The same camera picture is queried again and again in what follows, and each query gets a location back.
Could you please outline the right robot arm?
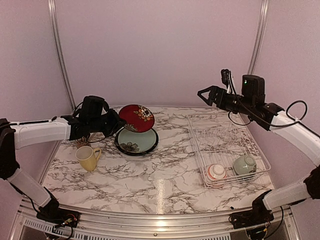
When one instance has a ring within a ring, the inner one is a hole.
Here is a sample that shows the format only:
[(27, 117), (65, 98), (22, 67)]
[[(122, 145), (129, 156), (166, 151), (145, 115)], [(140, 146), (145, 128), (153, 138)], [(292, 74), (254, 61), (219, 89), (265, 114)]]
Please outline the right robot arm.
[(295, 119), (288, 111), (275, 103), (265, 102), (265, 80), (256, 75), (243, 75), (241, 94), (235, 90), (233, 78), (227, 69), (221, 72), (221, 81), (226, 88), (215, 85), (199, 90), (197, 95), (209, 106), (220, 110), (243, 114), (266, 131), (271, 131), (300, 150), (315, 165), (303, 180), (298, 180), (279, 189), (271, 190), (257, 200), (259, 205), (248, 212), (247, 219), (258, 224), (267, 216), (267, 211), (307, 199), (320, 198), (320, 136)]

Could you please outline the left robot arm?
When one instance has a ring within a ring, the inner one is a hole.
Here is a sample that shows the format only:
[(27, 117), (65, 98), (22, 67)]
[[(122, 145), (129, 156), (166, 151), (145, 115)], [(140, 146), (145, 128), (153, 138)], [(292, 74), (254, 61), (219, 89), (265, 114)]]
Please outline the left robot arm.
[(9, 122), (0, 120), (0, 177), (29, 197), (39, 207), (39, 213), (53, 223), (63, 219), (58, 200), (28, 173), (16, 160), (16, 150), (55, 141), (74, 141), (102, 133), (106, 138), (115, 134), (126, 121), (98, 96), (85, 96), (71, 115), (48, 120)]

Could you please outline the red floral plate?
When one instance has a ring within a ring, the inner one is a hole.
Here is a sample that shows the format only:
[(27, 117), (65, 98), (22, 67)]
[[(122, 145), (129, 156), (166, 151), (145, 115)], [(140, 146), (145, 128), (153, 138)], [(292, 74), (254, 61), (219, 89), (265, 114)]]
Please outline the red floral plate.
[(126, 130), (134, 133), (149, 131), (155, 124), (153, 113), (145, 106), (129, 104), (120, 109), (118, 113), (126, 123), (123, 126)]

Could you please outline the yellow ceramic mug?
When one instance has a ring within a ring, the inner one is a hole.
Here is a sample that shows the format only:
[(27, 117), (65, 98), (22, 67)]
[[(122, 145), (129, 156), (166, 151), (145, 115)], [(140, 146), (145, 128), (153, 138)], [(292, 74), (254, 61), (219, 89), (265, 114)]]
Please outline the yellow ceramic mug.
[(101, 154), (102, 150), (100, 148), (92, 148), (86, 145), (76, 150), (75, 157), (87, 172), (92, 172), (96, 169)]

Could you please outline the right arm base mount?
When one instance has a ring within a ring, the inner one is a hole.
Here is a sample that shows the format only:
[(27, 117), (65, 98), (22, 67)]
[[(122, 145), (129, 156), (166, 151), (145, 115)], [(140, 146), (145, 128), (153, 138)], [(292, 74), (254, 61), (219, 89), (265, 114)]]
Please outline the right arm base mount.
[(234, 229), (251, 227), (259, 224), (268, 223), (274, 220), (272, 210), (268, 210), (263, 203), (264, 197), (271, 192), (268, 190), (258, 196), (252, 202), (252, 209), (234, 212), (229, 215), (229, 222)]

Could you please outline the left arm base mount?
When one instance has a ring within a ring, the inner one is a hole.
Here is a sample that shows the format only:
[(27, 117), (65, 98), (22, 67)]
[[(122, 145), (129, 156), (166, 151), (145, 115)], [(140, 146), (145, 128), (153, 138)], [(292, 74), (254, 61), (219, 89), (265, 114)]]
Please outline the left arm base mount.
[(50, 201), (44, 207), (39, 206), (36, 217), (46, 222), (54, 223), (58, 227), (69, 225), (76, 228), (79, 222), (78, 211), (60, 208), (58, 200), (52, 193), (49, 193)]

